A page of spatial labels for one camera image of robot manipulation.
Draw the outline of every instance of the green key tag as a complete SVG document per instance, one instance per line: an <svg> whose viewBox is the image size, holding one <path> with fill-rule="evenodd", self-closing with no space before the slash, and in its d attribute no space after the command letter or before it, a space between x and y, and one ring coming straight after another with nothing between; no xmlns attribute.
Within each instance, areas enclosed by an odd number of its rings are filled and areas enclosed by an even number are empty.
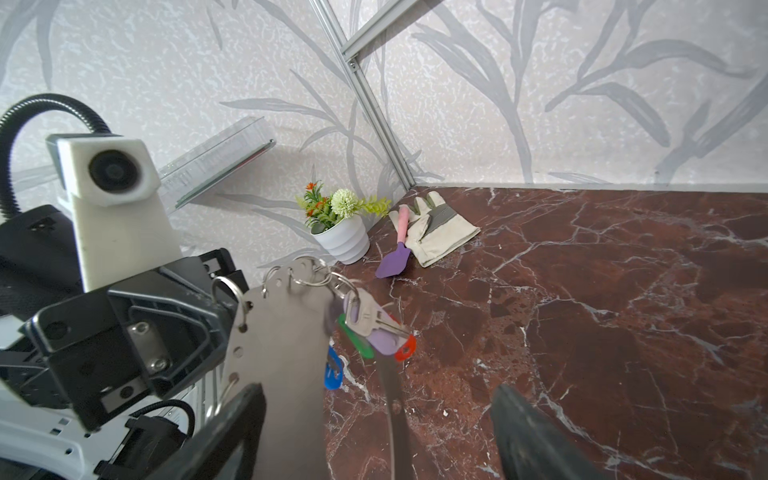
<svg viewBox="0 0 768 480"><path fill-rule="evenodd" d="M368 343L366 339L362 338L360 335L349 329L349 327L346 325L346 314L342 313L337 321L341 326L341 330L346 333L347 338L352 340L352 344L355 346L360 355L364 359L372 359L373 348L371 347L371 344Z"/></svg>

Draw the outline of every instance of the floral wallpaper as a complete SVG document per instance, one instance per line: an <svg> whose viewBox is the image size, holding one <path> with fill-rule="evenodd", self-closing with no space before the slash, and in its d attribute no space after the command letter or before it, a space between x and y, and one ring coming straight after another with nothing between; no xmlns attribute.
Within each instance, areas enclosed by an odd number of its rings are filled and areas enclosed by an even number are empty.
<svg viewBox="0 0 768 480"><path fill-rule="evenodd" d="M363 54L429 183L766 189L762 0L425 0Z"/></svg>
<svg viewBox="0 0 768 480"><path fill-rule="evenodd" d="M299 254L328 256L295 194L311 180L398 200L392 165L305 2L0 2L0 108L44 91L138 137L161 167L242 117L266 116L278 145L171 215L185 254L226 247L252 284ZM56 201L45 136L84 131L58 112L16 141L22 209ZM367 219L370 227L372 219Z"/></svg>

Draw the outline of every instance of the white glove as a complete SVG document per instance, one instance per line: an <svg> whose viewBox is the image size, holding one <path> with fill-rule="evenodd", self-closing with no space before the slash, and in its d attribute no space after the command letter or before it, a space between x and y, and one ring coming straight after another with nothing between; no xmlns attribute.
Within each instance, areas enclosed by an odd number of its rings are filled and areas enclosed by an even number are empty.
<svg viewBox="0 0 768 480"><path fill-rule="evenodd" d="M421 266L430 266L469 239L480 229L457 214L437 192L429 192L427 199L417 197L416 212L409 211L406 247L411 249ZM397 230L396 210L389 212L389 219Z"/></svg>

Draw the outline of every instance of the flower pot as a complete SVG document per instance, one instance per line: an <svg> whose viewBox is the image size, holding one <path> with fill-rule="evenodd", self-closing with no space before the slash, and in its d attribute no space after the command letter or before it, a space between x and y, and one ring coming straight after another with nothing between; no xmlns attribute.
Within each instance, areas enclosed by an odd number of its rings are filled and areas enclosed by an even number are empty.
<svg viewBox="0 0 768 480"><path fill-rule="evenodd" d="M371 246L360 215L341 220L328 230L312 234L317 243L339 262L349 265L360 260Z"/></svg>

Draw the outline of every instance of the black cable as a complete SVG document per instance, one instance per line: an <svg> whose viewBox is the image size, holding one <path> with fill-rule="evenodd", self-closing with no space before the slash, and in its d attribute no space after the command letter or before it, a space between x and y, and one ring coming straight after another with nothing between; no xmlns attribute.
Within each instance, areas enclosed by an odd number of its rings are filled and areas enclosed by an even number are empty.
<svg viewBox="0 0 768 480"><path fill-rule="evenodd" d="M191 437L194 433L194 410L189 403L186 403L183 400L161 400L131 413L131 416L138 417L141 415L146 415L149 412L153 412L154 410L162 409L164 407L179 407L180 409L184 410L184 413L187 414L187 437Z"/></svg>
<svg viewBox="0 0 768 480"><path fill-rule="evenodd" d="M111 133L107 124L95 111L83 102L66 95L32 95L10 107L0 118L0 212L6 220L22 212L11 183L13 142L28 121L38 114L51 110L73 114L93 133Z"/></svg>

